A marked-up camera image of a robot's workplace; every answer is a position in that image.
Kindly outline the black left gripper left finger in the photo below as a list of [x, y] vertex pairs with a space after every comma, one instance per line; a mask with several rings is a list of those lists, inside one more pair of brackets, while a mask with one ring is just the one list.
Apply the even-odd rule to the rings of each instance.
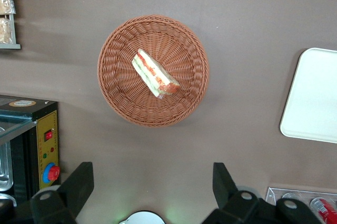
[[83, 162], [56, 190], [41, 191], [31, 199], [34, 223], [77, 223], [93, 189], [93, 164]]

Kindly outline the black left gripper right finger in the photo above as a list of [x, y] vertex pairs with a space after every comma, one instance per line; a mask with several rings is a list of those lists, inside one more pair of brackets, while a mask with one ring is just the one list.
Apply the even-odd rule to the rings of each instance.
[[275, 206], [239, 190], [224, 163], [213, 164], [213, 193], [218, 208], [203, 223], [279, 223]]

